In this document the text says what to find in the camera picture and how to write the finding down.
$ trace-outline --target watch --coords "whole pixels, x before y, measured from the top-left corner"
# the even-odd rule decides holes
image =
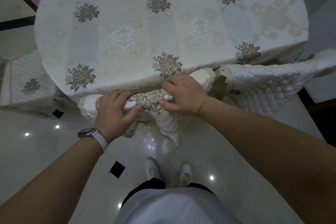
[[[99,142],[99,144],[102,146],[103,151],[106,152],[108,144],[106,140],[103,138],[103,136],[97,131],[97,129],[85,128],[79,131],[77,134],[77,137],[79,138],[90,137],[90,136],[94,137]]]

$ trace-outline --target pants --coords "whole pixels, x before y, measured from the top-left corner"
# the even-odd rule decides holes
[[[215,195],[215,193],[213,193],[210,189],[208,189],[207,187],[205,187],[204,185],[198,184],[198,183],[190,183],[187,187],[194,187],[194,188],[199,188],[199,189],[204,189],[212,194]],[[123,207],[123,205],[126,203],[126,201],[133,196],[136,192],[143,190],[143,189],[165,189],[166,188],[166,184],[160,180],[160,179],[156,179],[156,178],[152,178],[149,181],[145,181],[143,184],[139,185],[138,187],[136,187],[135,189],[133,189],[130,193],[128,193],[127,197],[124,199],[123,204],[121,205],[121,207]]]

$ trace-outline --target hand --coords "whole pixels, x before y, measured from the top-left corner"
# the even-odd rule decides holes
[[[160,101],[166,111],[198,115],[208,97],[202,86],[189,75],[173,75],[162,88],[175,97],[175,104]]]
[[[129,91],[112,91],[96,101],[97,116],[94,128],[108,144],[126,132],[141,110],[141,106],[137,105],[124,116],[123,109],[131,95],[133,94]]]

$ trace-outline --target leg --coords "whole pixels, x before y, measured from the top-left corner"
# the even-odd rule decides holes
[[[133,196],[136,192],[143,189],[165,189],[166,185],[161,180],[159,168],[157,166],[156,161],[153,158],[148,158],[145,162],[145,171],[148,178],[148,181],[140,184],[138,187],[133,189],[126,198],[124,199],[121,207],[126,203],[126,201]]]
[[[215,195],[210,189],[202,184],[193,183],[193,167],[189,162],[184,162],[181,166],[180,171],[180,187],[194,187],[199,189],[204,189]]]

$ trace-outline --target white watch band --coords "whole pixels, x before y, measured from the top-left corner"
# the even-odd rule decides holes
[[[100,145],[103,147],[103,151],[106,152],[107,150],[107,142],[106,140],[103,138],[103,136],[96,130],[92,136],[100,143]]]

